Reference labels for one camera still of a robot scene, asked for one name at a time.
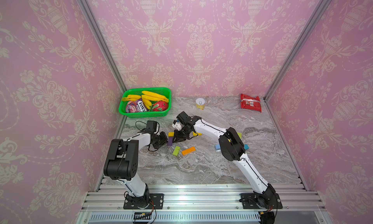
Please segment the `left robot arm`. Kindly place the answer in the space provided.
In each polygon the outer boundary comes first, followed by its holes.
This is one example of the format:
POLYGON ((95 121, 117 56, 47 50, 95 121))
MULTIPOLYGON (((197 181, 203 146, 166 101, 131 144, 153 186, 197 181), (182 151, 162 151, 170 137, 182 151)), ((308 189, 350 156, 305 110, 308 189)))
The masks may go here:
POLYGON ((121 182, 127 189, 123 209, 162 209, 164 194, 150 193, 149 186, 137 174, 139 151, 143 147, 157 149, 168 142, 165 132, 137 133, 128 139, 114 139, 104 164, 104 175, 121 182))

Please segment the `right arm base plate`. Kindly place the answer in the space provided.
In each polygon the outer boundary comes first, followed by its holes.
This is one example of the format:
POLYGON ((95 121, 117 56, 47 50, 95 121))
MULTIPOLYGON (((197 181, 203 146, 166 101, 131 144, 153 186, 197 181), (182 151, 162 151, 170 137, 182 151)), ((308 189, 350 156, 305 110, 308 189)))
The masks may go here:
POLYGON ((279 195, 270 195, 269 199, 264 198, 261 194, 241 193, 239 202, 242 203, 244 209, 282 209, 283 205, 279 195))

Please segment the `purple block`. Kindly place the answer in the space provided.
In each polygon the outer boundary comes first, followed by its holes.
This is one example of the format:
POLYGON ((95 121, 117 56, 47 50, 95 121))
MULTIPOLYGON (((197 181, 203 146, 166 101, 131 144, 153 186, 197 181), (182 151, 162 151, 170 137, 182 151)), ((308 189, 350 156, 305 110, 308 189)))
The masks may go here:
POLYGON ((173 145, 173 137, 169 137, 168 138, 168 146, 172 146, 173 145))

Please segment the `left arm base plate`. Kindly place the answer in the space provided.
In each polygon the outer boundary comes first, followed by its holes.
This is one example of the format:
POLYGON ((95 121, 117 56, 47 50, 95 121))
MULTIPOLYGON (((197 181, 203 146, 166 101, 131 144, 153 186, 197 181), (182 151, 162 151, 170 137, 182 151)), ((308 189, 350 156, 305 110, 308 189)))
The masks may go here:
POLYGON ((123 209, 162 209, 164 194, 151 193, 141 197, 131 196, 129 193, 124 194, 123 209))

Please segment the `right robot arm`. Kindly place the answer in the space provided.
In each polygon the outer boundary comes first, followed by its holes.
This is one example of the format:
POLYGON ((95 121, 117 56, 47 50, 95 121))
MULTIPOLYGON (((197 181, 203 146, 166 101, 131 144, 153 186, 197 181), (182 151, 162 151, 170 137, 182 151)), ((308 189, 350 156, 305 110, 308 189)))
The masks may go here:
POLYGON ((191 139, 193 132, 217 140, 223 157, 233 162, 250 183, 256 204, 266 209, 282 208, 281 200, 274 187, 255 168, 234 128, 217 127, 196 116, 185 120, 175 120, 173 127, 175 128, 174 142, 191 139))

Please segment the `lime green block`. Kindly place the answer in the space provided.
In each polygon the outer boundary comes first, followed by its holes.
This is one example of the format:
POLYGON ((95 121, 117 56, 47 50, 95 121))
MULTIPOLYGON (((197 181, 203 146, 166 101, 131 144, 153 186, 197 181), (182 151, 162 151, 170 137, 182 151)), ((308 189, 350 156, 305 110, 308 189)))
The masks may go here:
POLYGON ((173 156, 177 157, 180 152, 181 147, 176 146, 173 151, 173 156))

